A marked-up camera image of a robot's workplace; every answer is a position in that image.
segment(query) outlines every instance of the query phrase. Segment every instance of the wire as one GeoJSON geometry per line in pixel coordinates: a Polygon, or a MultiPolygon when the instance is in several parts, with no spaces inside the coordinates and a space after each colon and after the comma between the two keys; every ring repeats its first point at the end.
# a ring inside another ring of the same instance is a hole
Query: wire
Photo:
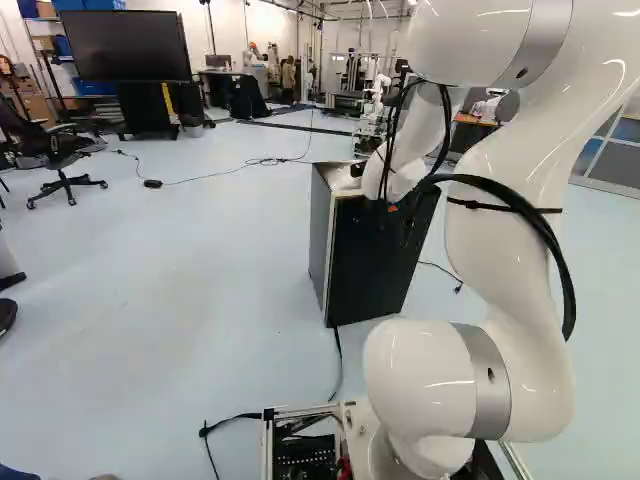
{"type": "MultiPolygon", "coordinates": [[[[333,328],[333,334],[334,334],[334,338],[335,338],[335,342],[336,342],[336,349],[338,351],[338,357],[339,357],[339,362],[338,362],[338,377],[336,379],[336,384],[335,387],[333,389],[333,392],[331,394],[331,396],[329,397],[328,402],[332,402],[336,396],[338,395],[338,393],[340,392],[340,389],[342,388],[342,384],[344,381],[344,360],[343,360],[343,354],[342,354],[342,342],[340,341],[340,333],[338,332],[338,328],[335,326],[332,326],[333,328]]],[[[286,437],[291,437],[291,436],[296,436],[295,434],[297,432],[300,432],[301,430],[305,430],[307,428],[309,428],[310,426],[314,425],[315,423],[324,420],[325,418],[328,417],[333,417],[336,419],[336,421],[342,425],[342,421],[335,416],[334,414],[322,414],[322,415],[316,415],[313,416],[311,418],[305,418],[304,420],[297,420],[295,422],[293,422],[289,428],[286,431],[286,437]]],[[[211,452],[211,447],[209,446],[209,440],[208,440],[208,436],[213,433],[215,430],[217,430],[218,428],[222,427],[223,425],[232,422],[234,420],[240,420],[240,419],[251,419],[251,420],[261,420],[262,419],[262,414],[260,413],[255,413],[255,412],[248,412],[248,413],[241,413],[239,415],[236,415],[234,417],[229,417],[229,418],[225,418],[224,420],[220,420],[219,422],[213,424],[213,425],[207,425],[207,421],[204,421],[204,426],[198,431],[198,436],[200,438],[202,438],[204,440],[204,445],[205,448],[207,450],[207,456],[209,457],[209,462],[211,463],[211,468],[213,468],[213,472],[215,473],[216,479],[220,480],[220,475],[218,474],[218,469],[216,468],[216,464],[213,460],[213,454],[211,452]]]]}
{"type": "MultiPolygon", "coordinates": [[[[239,172],[240,170],[244,170],[245,168],[248,167],[253,167],[256,165],[259,166],[263,166],[263,167],[275,167],[277,165],[281,165],[283,163],[304,163],[307,165],[312,164],[313,162],[307,162],[307,161],[303,161],[303,159],[309,154],[309,151],[311,149],[311,141],[313,139],[313,118],[314,118],[314,113],[315,113],[315,108],[311,109],[311,121],[309,123],[309,137],[307,140],[307,146],[304,150],[303,153],[301,153],[298,156],[295,157],[291,157],[291,158],[284,158],[284,157],[264,157],[264,158],[252,158],[249,160],[245,160],[245,162],[240,165],[239,167],[236,168],[232,168],[230,170],[223,170],[221,172],[213,172],[213,173],[209,173],[206,175],[198,175],[195,177],[189,177],[189,178],[185,178],[182,180],[177,180],[175,182],[163,182],[163,185],[165,187],[171,187],[171,186],[175,186],[175,185],[181,185],[183,183],[188,183],[188,182],[193,182],[195,180],[204,180],[205,178],[211,178],[211,177],[220,177],[223,175],[230,175],[232,173],[236,173],[239,172]]],[[[122,155],[125,157],[129,157],[129,158],[133,158],[134,161],[136,162],[136,177],[138,177],[140,180],[152,180],[150,178],[145,177],[142,174],[142,165],[141,165],[141,161],[140,158],[136,155],[131,155],[129,153],[124,152],[121,149],[117,149],[117,150],[107,150],[107,152],[111,152],[111,153],[116,153],[118,155],[122,155]]]]}
{"type": "Polygon", "coordinates": [[[425,188],[429,189],[433,185],[440,182],[459,182],[483,190],[505,204],[507,204],[514,213],[520,215],[539,236],[540,240],[546,245],[551,252],[560,275],[562,285],[562,294],[564,300],[564,315],[562,322],[562,334],[565,341],[568,341],[573,334],[576,324],[576,295],[571,279],[569,267],[562,255],[560,243],[553,232],[553,229],[542,216],[542,214],[529,203],[529,201],[515,190],[503,185],[495,180],[491,180],[476,175],[461,174],[436,174],[424,177],[416,187],[418,191],[425,188]]]}
{"type": "Polygon", "coordinates": [[[436,173],[444,161],[447,159],[449,148],[451,145],[451,117],[453,116],[453,107],[451,106],[451,97],[449,96],[449,90],[444,85],[438,85],[440,90],[440,98],[442,100],[442,110],[444,113],[444,140],[442,142],[442,148],[438,154],[438,158],[431,167],[429,175],[436,173]]]}
{"type": "Polygon", "coordinates": [[[429,267],[435,267],[438,270],[446,273],[447,275],[449,275],[451,278],[453,278],[456,282],[459,283],[459,285],[453,289],[454,292],[456,292],[456,295],[460,293],[460,290],[462,290],[462,287],[464,286],[464,282],[458,278],[457,276],[455,276],[453,273],[451,273],[449,270],[447,270],[446,268],[441,267],[440,265],[438,265],[437,263],[433,263],[433,262],[423,262],[422,260],[418,260],[418,263],[420,265],[426,265],[429,267]]]}
{"type": "Polygon", "coordinates": [[[209,462],[211,463],[211,468],[213,468],[213,473],[216,475],[216,479],[220,480],[220,475],[218,474],[218,469],[216,468],[216,463],[213,461],[213,455],[211,454],[211,448],[209,447],[209,440],[207,437],[210,433],[212,433],[217,428],[222,427],[223,425],[233,422],[234,420],[240,419],[249,419],[249,420],[261,420],[262,414],[260,413],[241,413],[240,415],[236,415],[235,417],[225,418],[224,420],[220,420],[218,423],[215,423],[211,426],[207,425],[207,421],[204,421],[204,426],[198,431],[198,436],[204,440],[204,445],[207,449],[207,456],[209,457],[209,462]]]}
{"type": "Polygon", "coordinates": [[[400,114],[402,113],[402,105],[404,104],[407,95],[411,91],[411,89],[417,85],[422,83],[426,83],[427,81],[423,78],[419,78],[415,82],[407,84],[398,94],[398,101],[396,104],[389,109],[389,113],[387,115],[387,138],[386,138],[386,155],[384,160],[384,166],[382,169],[382,175],[380,177],[380,185],[378,186],[378,198],[383,195],[384,191],[384,199],[387,200],[387,189],[388,189],[388,181],[389,181],[389,172],[391,171],[391,162],[393,159],[393,151],[395,148],[396,135],[398,133],[398,124],[400,123],[400,114]]]}
{"type": "Polygon", "coordinates": [[[342,342],[340,341],[340,332],[338,332],[338,327],[332,326],[333,335],[336,340],[336,349],[338,350],[338,378],[336,379],[336,385],[333,388],[333,393],[329,397],[329,403],[333,402],[333,400],[338,396],[338,392],[342,388],[342,383],[344,382],[344,359],[342,356],[342,342]]]}

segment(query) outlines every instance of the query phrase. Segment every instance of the chair armrest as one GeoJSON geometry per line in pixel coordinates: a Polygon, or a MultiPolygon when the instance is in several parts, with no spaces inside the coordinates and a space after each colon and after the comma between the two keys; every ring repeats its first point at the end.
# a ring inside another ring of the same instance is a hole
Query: chair armrest
{"type": "Polygon", "coordinates": [[[61,130],[77,129],[77,128],[79,128],[77,123],[63,123],[62,125],[56,125],[55,127],[47,128],[46,132],[57,133],[61,130]]]}

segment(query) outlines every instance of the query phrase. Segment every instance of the black screen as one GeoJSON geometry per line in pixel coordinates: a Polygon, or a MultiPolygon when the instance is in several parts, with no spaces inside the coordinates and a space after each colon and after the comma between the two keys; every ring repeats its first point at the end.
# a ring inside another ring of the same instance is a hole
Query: black screen
{"type": "Polygon", "coordinates": [[[176,12],[62,11],[80,77],[98,81],[189,81],[176,12]]]}

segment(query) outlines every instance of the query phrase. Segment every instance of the red component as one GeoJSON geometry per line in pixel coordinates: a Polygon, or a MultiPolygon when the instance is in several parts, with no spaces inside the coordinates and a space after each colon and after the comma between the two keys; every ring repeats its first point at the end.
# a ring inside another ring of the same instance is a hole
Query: red component
{"type": "Polygon", "coordinates": [[[340,459],[340,464],[342,467],[342,473],[338,477],[338,480],[351,480],[353,478],[353,470],[351,470],[351,463],[349,463],[349,459],[347,457],[342,457],[340,459]]]}

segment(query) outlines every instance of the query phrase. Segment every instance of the white robot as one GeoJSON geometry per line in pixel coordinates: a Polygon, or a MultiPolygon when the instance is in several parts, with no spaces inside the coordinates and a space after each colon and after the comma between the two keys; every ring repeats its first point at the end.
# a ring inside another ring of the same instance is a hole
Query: white robot
{"type": "Polygon", "coordinates": [[[373,88],[369,90],[370,92],[373,92],[373,109],[370,112],[365,112],[368,120],[377,120],[384,110],[384,105],[382,103],[382,94],[384,93],[384,90],[382,87],[388,87],[389,85],[391,85],[391,79],[389,77],[382,73],[376,75],[376,81],[373,84],[373,88]]]}
{"type": "Polygon", "coordinates": [[[480,118],[483,122],[495,122],[496,110],[502,99],[509,93],[504,88],[487,88],[487,100],[482,100],[473,104],[471,115],[480,118]]]}
{"type": "MultiPolygon", "coordinates": [[[[562,207],[583,146],[638,87],[640,0],[425,0],[415,8],[407,58],[434,83],[416,87],[396,141],[388,199],[401,199],[427,174],[423,155],[444,130],[434,84],[444,84],[454,113],[468,87],[518,89],[521,96],[515,119],[469,150],[455,173],[493,179],[538,208],[562,207]]],[[[381,171],[374,153],[362,179],[371,199],[378,198],[381,171]]],[[[452,183],[448,195],[501,205],[462,184],[452,183]]],[[[558,217],[546,218],[555,226],[558,217]]],[[[446,248],[465,284],[487,302],[481,328],[393,319],[371,333],[364,354],[380,429],[395,458],[426,479],[456,472],[475,438],[557,436],[575,404],[548,254],[533,230],[511,213],[449,203],[446,248]]],[[[376,461],[373,450],[369,461],[376,461]]],[[[375,470],[370,478],[383,478],[375,470]]]]}

